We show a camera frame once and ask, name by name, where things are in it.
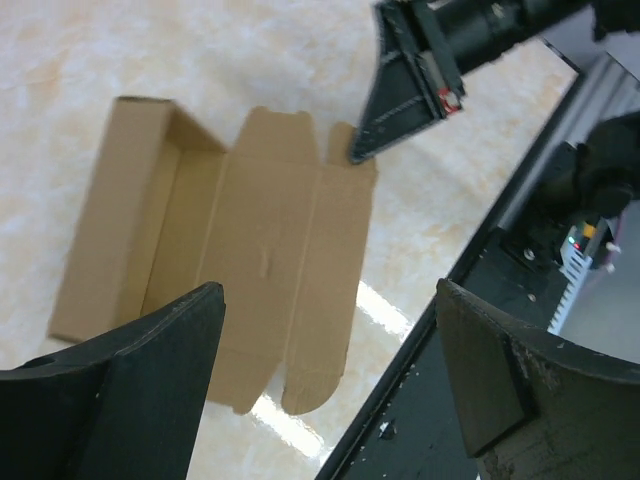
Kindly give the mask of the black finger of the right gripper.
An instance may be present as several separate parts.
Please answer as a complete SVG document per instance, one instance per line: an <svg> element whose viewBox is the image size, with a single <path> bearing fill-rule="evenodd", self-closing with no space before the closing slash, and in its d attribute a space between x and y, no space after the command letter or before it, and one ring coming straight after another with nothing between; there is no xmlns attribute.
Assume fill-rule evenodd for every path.
<svg viewBox="0 0 640 480"><path fill-rule="evenodd" d="M414 5L381 1L374 6L378 60L349 150L353 164L373 158L445 116L433 70L424 58L428 43L411 18Z"/></svg>

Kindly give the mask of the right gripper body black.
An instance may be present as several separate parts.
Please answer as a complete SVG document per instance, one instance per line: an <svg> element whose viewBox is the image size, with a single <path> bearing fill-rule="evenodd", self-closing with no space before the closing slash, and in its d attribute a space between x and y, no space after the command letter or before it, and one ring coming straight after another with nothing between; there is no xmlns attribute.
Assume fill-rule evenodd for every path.
<svg viewBox="0 0 640 480"><path fill-rule="evenodd" d="M446 118L462 108L465 95L453 52L426 1L410 1L408 22L413 50L408 54L410 78L429 118Z"/></svg>

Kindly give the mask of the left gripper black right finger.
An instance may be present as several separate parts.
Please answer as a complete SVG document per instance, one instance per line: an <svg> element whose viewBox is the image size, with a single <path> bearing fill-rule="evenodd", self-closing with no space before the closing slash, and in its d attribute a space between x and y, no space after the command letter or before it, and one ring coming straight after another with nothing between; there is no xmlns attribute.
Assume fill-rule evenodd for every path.
<svg viewBox="0 0 640 480"><path fill-rule="evenodd" d="M515 318L448 279L437 329L485 479L636 479L639 367Z"/></svg>

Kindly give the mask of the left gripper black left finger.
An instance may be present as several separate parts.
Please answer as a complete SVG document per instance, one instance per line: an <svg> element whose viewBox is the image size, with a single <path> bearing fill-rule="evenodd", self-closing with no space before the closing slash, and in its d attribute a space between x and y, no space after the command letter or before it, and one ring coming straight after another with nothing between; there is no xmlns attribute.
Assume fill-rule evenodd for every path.
<svg viewBox="0 0 640 480"><path fill-rule="evenodd" d="M225 315L205 283L1 374L5 479L186 477Z"/></svg>

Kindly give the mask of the brown cardboard paper box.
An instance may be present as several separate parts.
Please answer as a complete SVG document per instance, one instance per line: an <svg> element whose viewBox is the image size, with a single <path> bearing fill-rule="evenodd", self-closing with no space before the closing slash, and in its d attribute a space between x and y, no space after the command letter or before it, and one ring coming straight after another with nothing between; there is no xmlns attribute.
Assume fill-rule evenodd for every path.
<svg viewBox="0 0 640 480"><path fill-rule="evenodd" d="M282 409L309 413L343 376L377 181L336 123L320 154L310 114L252 109L224 146L178 103L120 96L53 314L81 342L198 285L224 289L208 391L249 412L278 369Z"/></svg>

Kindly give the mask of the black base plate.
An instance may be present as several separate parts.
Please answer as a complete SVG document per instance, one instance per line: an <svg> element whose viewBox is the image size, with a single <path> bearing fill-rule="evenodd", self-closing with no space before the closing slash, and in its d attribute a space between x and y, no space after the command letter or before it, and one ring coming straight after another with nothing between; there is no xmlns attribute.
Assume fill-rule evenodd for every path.
<svg viewBox="0 0 640 480"><path fill-rule="evenodd" d="M639 475L639 83L578 76L323 479Z"/></svg>

